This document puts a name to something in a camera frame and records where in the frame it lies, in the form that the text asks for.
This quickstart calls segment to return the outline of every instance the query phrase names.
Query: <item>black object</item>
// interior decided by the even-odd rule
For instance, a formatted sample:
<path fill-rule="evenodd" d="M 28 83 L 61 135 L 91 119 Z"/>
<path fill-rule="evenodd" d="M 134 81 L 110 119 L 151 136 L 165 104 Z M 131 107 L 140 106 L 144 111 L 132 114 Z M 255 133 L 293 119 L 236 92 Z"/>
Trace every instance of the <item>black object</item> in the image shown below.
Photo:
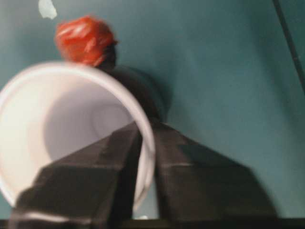
<path fill-rule="evenodd" d="M 177 226 L 224 219 L 275 218 L 250 169 L 153 123 L 157 187 L 162 218 Z"/>
<path fill-rule="evenodd" d="M 18 198 L 9 228 L 114 228 L 130 219 L 141 145 L 133 123 L 45 167 Z"/>
<path fill-rule="evenodd" d="M 305 227 L 304 220 L 276 218 L 248 168 L 158 121 L 152 127 L 160 213 L 167 220 L 130 220 L 142 143 L 133 123 L 45 167 L 19 197 L 8 228 Z"/>

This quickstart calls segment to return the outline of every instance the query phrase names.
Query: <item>teal wall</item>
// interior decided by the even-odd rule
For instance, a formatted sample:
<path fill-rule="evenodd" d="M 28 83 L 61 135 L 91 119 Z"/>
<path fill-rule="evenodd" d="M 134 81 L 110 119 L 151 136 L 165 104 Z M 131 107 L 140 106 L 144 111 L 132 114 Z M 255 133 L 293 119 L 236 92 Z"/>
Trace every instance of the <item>teal wall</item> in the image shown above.
<path fill-rule="evenodd" d="M 56 23 L 96 14 L 116 32 L 119 63 L 159 85 L 171 126 L 252 168 L 281 217 L 305 216 L 305 97 L 271 1 L 53 2 L 51 21 L 36 0 L 0 0 L 0 86 L 60 58 Z"/>

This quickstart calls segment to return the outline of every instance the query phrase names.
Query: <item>white cup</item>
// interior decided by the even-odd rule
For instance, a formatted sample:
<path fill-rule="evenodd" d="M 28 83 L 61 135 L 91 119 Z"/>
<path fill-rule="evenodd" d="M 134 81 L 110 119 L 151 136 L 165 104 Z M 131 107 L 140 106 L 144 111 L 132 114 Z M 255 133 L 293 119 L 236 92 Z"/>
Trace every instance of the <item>white cup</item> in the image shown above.
<path fill-rule="evenodd" d="M 136 209 L 152 182 L 153 131 L 135 97 L 105 72 L 52 62 L 17 74 L 0 92 L 0 189 L 14 203 L 50 162 L 135 121 L 142 134 Z"/>

